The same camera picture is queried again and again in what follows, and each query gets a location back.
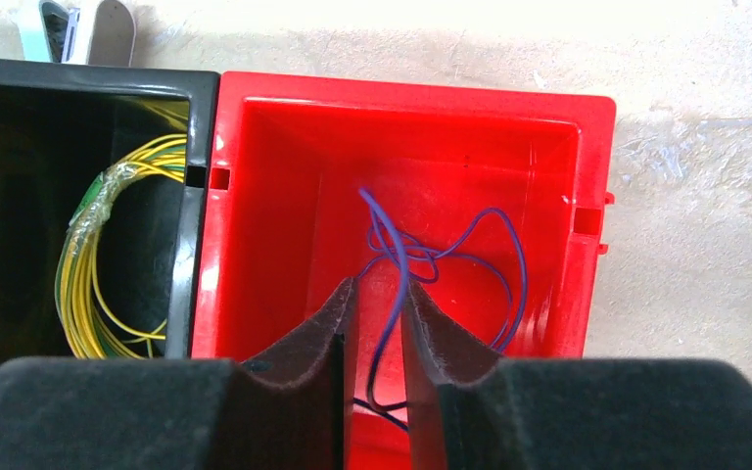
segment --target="rectangular hole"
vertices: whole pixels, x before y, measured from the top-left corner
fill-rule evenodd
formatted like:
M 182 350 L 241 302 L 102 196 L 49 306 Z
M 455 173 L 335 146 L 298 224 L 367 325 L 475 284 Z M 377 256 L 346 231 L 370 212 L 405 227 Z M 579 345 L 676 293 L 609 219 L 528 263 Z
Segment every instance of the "rectangular hole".
M 209 187 L 212 189 L 229 189 L 229 175 L 231 171 L 226 168 L 212 168 L 211 182 Z
M 575 233 L 597 237 L 601 233 L 601 210 L 577 208 L 573 223 Z
M 186 166 L 186 186 L 203 188 L 206 185 L 206 168 L 204 166 Z

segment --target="wire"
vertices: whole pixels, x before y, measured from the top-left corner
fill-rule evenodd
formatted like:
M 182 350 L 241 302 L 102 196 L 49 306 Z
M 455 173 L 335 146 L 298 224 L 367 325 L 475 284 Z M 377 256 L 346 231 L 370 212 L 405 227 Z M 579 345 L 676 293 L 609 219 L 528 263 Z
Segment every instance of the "wire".
M 390 420 L 394 424 L 399 425 L 398 423 L 400 423 L 401 424 L 400 427 L 403 428 L 405 431 L 407 431 L 407 426 L 404 425 L 404 423 L 398 420 L 395 416 L 389 413 L 390 411 L 407 407 L 407 401 L 400 401 L 400 402 L 392 403 L 392 404 L 381 404 L 375 399 L 374 389 L 375 389 L 375 379 L 378 373 L 379 362 L 381 361 L 381 355 L 384 353 L 385 347 L 387 346 L 391 333 L 393 332 L 393 329 L 396 327 L 396 323 L 398 321 L 398 318 L 401 312 L 401 304 L 404 300 L 404 296 L 406 296 L 407 294 L 407 288 L 408 288 L 407 284 L 409 282 L 409 279 L 414 279 L 417 282 L 420 282 L 423 284 L 431 284 L 439 280 L 440 271 L 436 264 L 436 261 L 438 259 L 442 259 L 446 257 L 469 259 L 487 268 L 489 271 L 491 271 L 494 274 L 495 277 L 497 277 L 497 279 L 500 280 L 500 282 L 503 285 L 503 288 L 505 289 L 506 298 L 508 299 L 507 311 L 511 312 L 513 304 L 514 304 L 514 299 L 513 299 L 511 288 L 508 282 L 506 281 L 505 276 L 503 276 L 502 273 L 493 265 L 491 265 L 489 262 L 483 259 L 477 258 L 473 255 L 462 254 L 457 251 L 459 247 L 463 243 L 465 243 L 465 241 L 468 239 L 471 233 L 473 233 L 473 231 L 477 227 L 477 224 L 480 222 L 480 220 L 483 219 L 483 217 L 489 214 L 496 214 L 497 216 L 499 216 L 500 219 L 503 221 L 503 224 L 506 226 L 506 229 L 512 240 L 512 244 L 515 247 L 515 251 L 517 253 L 517 258 L 519 261 L 518 264 L 520 266 L 520 281 L 521 281 L 520 303 L 518 304 L 517 312 L 515 313 L 514 322 L 512 323 L 511 314 L 509 313 L 506 316 L 506 319 L 503 322 L 503 325 L 500 328 L 499 332 L 490 343 L 490 347 L 494 348 L 499 353 L 502 353 L 511 344 L 511 341 L 514 338 L 514 335 L 517 332 L 517 329 L 523 320 L 523 315 L 526 310 L 526 297 L 527 297 L 527 288 L 528 288 L 527 273 L 526 273 L 526 257 L 523 252 L 523 246 L 520 243 L 520 239 L 517 236 L 517 232 L 514 229 L 514 225 L 512 224 L 511 219 L 508 217 L 508 215 L 506 215 L 504 211 L 498 208 L 487 208 L 483 211 L 480 211 L 480 213 L 478 213 L 474 217 L 474 219 L 471 221 L 471 223 L 469 223 L 468 227 L 465 229 L 462 235 L 453 244 L 451 244 L 448 248 L 444 250 L 437 250 L 434 248 L 424 246 L 422 243 L 419 242 L 419 240 L 417 240 L 410 234 L 396 229 L 396 227 L 390 221 L 390 219 L 388 218 L 384 210 L 382 210 L 382 208 L 378 204 L 376 204 L 375 200 L 373 200 L 372 196 L 370 196 L 370 194 L 367 193 L 367 191 L 360 189 L 359 195 L 361 195 L 361 197 L 364 198 L 365 202 L 367 202 L 368 206 L 370 206 L 370 218 L 371 218 L 372 225 L 367 230 L 367 245 L 372 251 L 380 253 L 380 255 L 373 258 L 366 266 L 364 266 L 364 268 L 359 272 L 357 277 L 361 278 L 362 276 L 364 276 L 380 260 L 389 259 L 391 263 L 399 269 L 399 292 L 398 292 L 397 300 L 394 302 L 393 308 L 389 315 L 389 319 L 385 327 L 385 331 L 382 333 L 382 336 L 379 339 L 379 343 L 377 344 L 376 350 L 374 351 L 370 370 L 368 371 L 367 386 L 366 386 L 367 401 L 363 401 L 360 399 L 356 399 L 356 400 L 365 403 L 367 409 L 370 409 L 374 413 L 385 417 L 386 419 Z M 393 242 L 393 245 L 388 245 L 387 241 L 385 240 L 385 237 L 382 235 L 383 229 L 388 233 L 389 237 L 391 238 Z M 373 243 L 374 236 L 378 244 Z M 410 241 L 409 245 L 404 244 L 403 240 L 405 239 Z M 410 271 L 410 268 L 408 266 L 409 259 L 428 262 L 431 268 L 431 272 L 432 272 L 431 276 L 423 277 Z
M 153 175 L 182 183 L 185 161 L 185 134 L 154 139 L 100 174 L 79 204 L 59 259 L 55 290 L 59 319 L 76 357 L 154 357 L 153 342 L 165 340 L 165 320 L 154 330 L 141 331 L 126 325 L 108 307 L 99 287 L 97 249 L 117 194 Z M 118 338 L 111 324 L 129 338 Z M 146 356 L 130 347 L 140 343 L 145 343 Z

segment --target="scuffed tabletop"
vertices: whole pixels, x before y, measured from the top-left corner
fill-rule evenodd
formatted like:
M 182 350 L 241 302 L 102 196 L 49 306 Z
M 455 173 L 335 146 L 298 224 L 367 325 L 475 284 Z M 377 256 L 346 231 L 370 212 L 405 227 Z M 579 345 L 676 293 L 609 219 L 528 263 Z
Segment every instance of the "scuffed tabletop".
M 716 357 L 752 380 L 752 0 L 129 4 L 138 67 L 611 96 L 587 354 Z M 0 0 L 0 58 L 21 57 L 19 6 Z

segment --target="cable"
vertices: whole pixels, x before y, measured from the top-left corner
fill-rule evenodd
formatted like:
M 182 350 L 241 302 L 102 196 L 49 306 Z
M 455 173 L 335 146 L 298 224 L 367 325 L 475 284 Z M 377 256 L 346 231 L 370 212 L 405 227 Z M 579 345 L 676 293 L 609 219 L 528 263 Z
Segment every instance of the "cable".
M 111 216 L 119 193 L 152 175 L 182 183 L 185 162 L 185 134 L 154 139 L 100 173 L 73 214 L 56 272 L 55 298 L 65 336 L 76 357 L 145 358 L 129 346 L 138 343 L 145 343 L 147 357 L 153 357 L 153 342 L 165 340 L 165 320 L 152 331 L 141 331 L 111 312 L 99 288 L 96 257 L 102 226 Z M 129 338 L 118 338 L 109 323 Z
M 488 208 L 480 211 L 480 213 L 478 213 L 477 216 L 475 216 L 471 223 L 468 225 L 463 234 L 453 244 L 451 244 L 444 250 L 437 250 L 422 245 L 419 240 L 417 240 L 410 234 L 396 229 L 396 227 L 387 217 L 387 214 L 384 212 L 384 210 L 382 210 L 382 208 L 378 204 L 376 204 L 375 200 L 373 200 L 372 196 L 370 196 L 367 191 L 360 189 L 359 195 L 361 195 L 368 206 L 370 206 L 370 218 L 372 225 L 367 230 L 367 245 L 372 251 L 380 253 L 380 255 L 376 256 L 366 266 L 364 266 L 357 277 L 361 278 L 362 276 L 364 276 L 378 261 L 389 259 L 399 269 L 399 292 L 397 300 L 394 302 L 393 308 L 389 315 L 385 331 L 382 333 L 376 350 L 374 351 L 373 359 L 371 361 L 371 367 L 368 371 L 366 387 L 367 402 L 364 402 L 360 399 L 357 400 L 366 403 L 367 409 L 370 409 L 376 414 L 379 414 L 380 416 L 389 419 L 391 422 L 394 422 L 394 424 L 397 424 L 397 422 L 401 423 L 401 421 L 398 420 L 395 416 L 391 415 L 389 411 L 406 407 L 407 401 L 400 401 L 392 404 L 381 404 L 375 399 L 374 389 L 375 378 L 378 372 L 379 362 L 381 361 L 381 355 L 384 353 L 384 349 L 387 346 L 390 335 L 393 332 L 393 329 L 396 327 L 396 323 L 401 312 L 401 303 L 403 302 L 404 296 L 407 293 L 407 283 L 409 282 L 408 280 L 414 279 L 417 282 L 424 284 L 437 282 L 440 276 L 439 268 L 436 264 L 437 259 L 442 259 L 445 257 L 469 259 L 490 270 L 497 277 L 497 279 L 500 280 L 503 288 L 505 289 L 506 298 L 508 299 L 507 311 L 510 312 L 513 307 L 514 299 L 511 288 L 506 281 L 505 276 L 503 276 L 498 269 L 496 269 L 487 261 L 484 261 L 473 255 L 467 255 L 457 252 L 459 247 L 468 239 L 468 237 L 471 235 L 471 233 L 474 231 L 474 229 L 477 227 L 477 224 L 480 222 L 480 220 L 483 219 L 483 217 L 492 213 L 498 215 L 506 226 L 506 229 L 515 247 L 515 251 L 517 252 L 517 257 L 520 265 L 521 280 L 520 303 L 515 314 L 514 322 L 512 324 L 509 313 L 509 315 L 506 316 L 506 320 L 503 322 L 500 331 L 490 343 L 490 346 L 492 348 L 494 348 L 499 353 L 502 353 L 511 344 L 511 341 L 514 338 L 514 334 L 520 326 L 520 323 L 523 319 L 523 314 L 526 310 L 526 294 L 528 288 L 526 258 L 523 253 L 523 246 L 520 243 L 520 239 L 517 236 L 517 232 L 514 229 L 514 225 L 512 224 L 511 219 L 508 217 L 508 215 L 506 215 L 504 211 L 498 208 Z M 383 229 L 388 232 L 389 237 L 393 241 L 392 246 L 388 245 L 387 241 L 382 235 Z M 378 245 L 373 243 L 374 235 L 376 237 L 376 240 L 378 241 Z M 404 239 L 409 240 L 411 242 L 410 245 L 406 246 L 403 242 Z M 411 272 L 408 266 L 409 259 L 427 261 L 431 267 L 431 277 L 426 278 L 414 272 Z

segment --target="yellow wire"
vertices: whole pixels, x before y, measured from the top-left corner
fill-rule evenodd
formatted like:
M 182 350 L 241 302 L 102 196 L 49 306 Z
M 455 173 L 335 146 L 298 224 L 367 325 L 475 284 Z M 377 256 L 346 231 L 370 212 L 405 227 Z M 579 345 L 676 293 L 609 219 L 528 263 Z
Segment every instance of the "yellow wire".
M 133 165 L 134 181 L 160 175 L 183 182 L 186 136 L 169 134 L 152 140 L 119 160 L 116 165 Z M 78 217 L 89 216 L 80 213 Z M 109 355 L 145 358 L 128 345 L 145 343 L 147 357 L 154 357 L 154 341 L 164 341 L 166 320 L 152 331 L 141 331 L 122 322 L 105 301 L 97 273 L 97 247 L 100 229 L 82 239 L 68 233 L 59 265 L 56 286 L 57 308 L 73 355 L 80 358 L 104 358 Z M 115 324 L 131 338 L 121 340 L 109 327 Z

